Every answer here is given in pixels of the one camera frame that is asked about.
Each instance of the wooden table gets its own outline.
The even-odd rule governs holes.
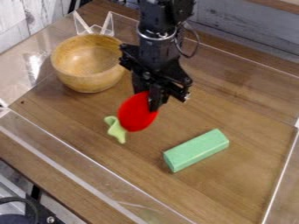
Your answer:
[[[103,23],[109,11],[137,18],[135,11],[101,0],[79,12],[93,25]],[[70,17],[47,29],[67,33],[69,27]],[[117,114],[133,95],[130,75],[109,91],[79,94],[50,75],[49,65],[42,70],[49,78],[11,109],[197,223],[259,223],[296,133],[299,66],[202,36],[199,54],[182,61],[195,81],[191,100],[170,100],[154,125],[130,134],[127,144],[107,135],[103,118]],[[227,135],[229,149],[171,174],[163,151],[214,128]],[[2,159],[87,222],[133,223],[5,134],[0,141]],[[50,154],[51,147],[45,141],[42,149]],[[51,156],[63,159],[74,173],[95,177],[69,156]]]

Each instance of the green rectangular block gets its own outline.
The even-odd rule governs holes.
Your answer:
[[[229,148],[229,146],[230,140],[219,129],[214,129],[166,151],[163,159],[173,172],[178,172]]]

